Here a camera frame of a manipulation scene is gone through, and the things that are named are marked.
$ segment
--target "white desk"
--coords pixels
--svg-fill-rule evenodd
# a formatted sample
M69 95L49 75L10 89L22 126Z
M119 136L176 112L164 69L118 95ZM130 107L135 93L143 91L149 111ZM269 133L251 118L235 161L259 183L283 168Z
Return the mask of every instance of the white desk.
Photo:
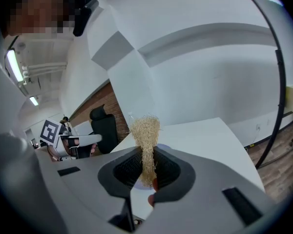
M158 143L182 152L219 161L265 191L249 155L220 118L161 127ZM135 146L135 141L132 134L129 134L112 152L132 146ZM142 219L147 218L152 211L147 197L154 192L154 190L132 188L130 196L134 215Z

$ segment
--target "ceiling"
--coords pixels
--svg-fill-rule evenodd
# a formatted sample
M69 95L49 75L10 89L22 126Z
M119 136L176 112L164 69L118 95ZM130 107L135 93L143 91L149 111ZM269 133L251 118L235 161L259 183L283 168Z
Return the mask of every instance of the ceiling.
M5 40L5 45L12 42L14 37L8 37ZM61 34L25 34L17 38L13 47L15 48L16 58L19 64L21 73L22 67L46 63L65 63L67 62L67 53L71 42L73 41L73 34L71 31ZM13 75L9 62L6 61L6 68L11 74L11 79L17 84ZM21 90L26 95L27 100L22 107L22 110L31 110L35 106L29 100L34 96L42 105L49 101L56 101L59 98L59 88L62 72L65 66L54 67L52 70L40 68L43 71L36 71L35 74L30 71L29 79L25 79L25 83Z

